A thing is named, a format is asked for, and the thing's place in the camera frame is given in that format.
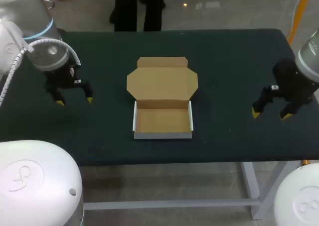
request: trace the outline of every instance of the orange pole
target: orange pole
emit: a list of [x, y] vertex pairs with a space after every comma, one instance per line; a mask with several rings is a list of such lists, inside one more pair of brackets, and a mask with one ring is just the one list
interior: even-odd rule
[[293, 26], [289, 30], [289, 34], [288, 34], [288, 36], [289, 36], [288, 42], [289, 42], [290, 45], [293, 42], [293, 39], [294, 39], [294, 36], [295, 36], [295, 34], [297, 32], [300, 20], [302, 19], [303, 14], [305, 12], [307, 3], [308, 3], [308, 0], [300, 0], [300, 2], [298, 4], [298, 7], [297, 7], [296, 12], [295, 12], [295, 18], [294, 18]]

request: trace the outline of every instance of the black pants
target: black pants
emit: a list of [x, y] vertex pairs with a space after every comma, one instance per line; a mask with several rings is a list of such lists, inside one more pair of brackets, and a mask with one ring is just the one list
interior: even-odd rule
[[[161, 30], [163, 0], [146, 0], [144, 31]], [[115, 0], [115, 31], [136, 31], [137, 0]]]

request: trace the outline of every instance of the gray floor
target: gray floor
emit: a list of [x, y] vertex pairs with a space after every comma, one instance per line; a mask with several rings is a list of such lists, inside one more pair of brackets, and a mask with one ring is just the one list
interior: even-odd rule
[[[163, 30], [278, 28], [287, 34], [296, 0], [165, 0]], [[51, 13], [70, 31], [113, 31], [108, 17], [114, 0], [56, 1]], [[139, 4], [138, 29], [145, 6]], [[319, 0], [310, 0], [292, 48], [296, 52], [319, 27]], [[267, 180], [274, 162], [256, 163], [258, 181]], [[81, 168], [86, 202], [246, 197], [238, 163], [136, 165]], [[252, 221], [249, 209], [195, 208], [94, 211], [87, 226], [274, 226], [273, 213]]]

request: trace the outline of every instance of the open cardboard box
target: open cardboard box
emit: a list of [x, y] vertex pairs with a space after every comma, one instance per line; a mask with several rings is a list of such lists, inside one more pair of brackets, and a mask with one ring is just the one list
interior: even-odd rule
[[135, 139], [192, 138], [190, 97], [198, 88], [197, 74], [185, 57], [141, 57], [128, 75], [127, 90], [136, 99]]

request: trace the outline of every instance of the dark green tablecloth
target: dark green tablecloth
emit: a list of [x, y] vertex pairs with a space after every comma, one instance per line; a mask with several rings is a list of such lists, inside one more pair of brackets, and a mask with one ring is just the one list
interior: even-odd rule
[[[79, 165], [274, 161], [319, 158], [319, 106], [313, 101], [285, 121], [283, 100], [257, 120], [251, 103], [275, 84], [272, 67], [294, 55], [279, 30], [161, 33], [66, 33], [94, 89], [63, 91], [62, 107], [44, 91], [43, 73], [27, 61], [0, 109], [0, 141], [36, 139], [61, 146]], [[185, 56], [198, 73], [192, 140], [134, 140], [134, 98], [127, 75], [140, 56]]]

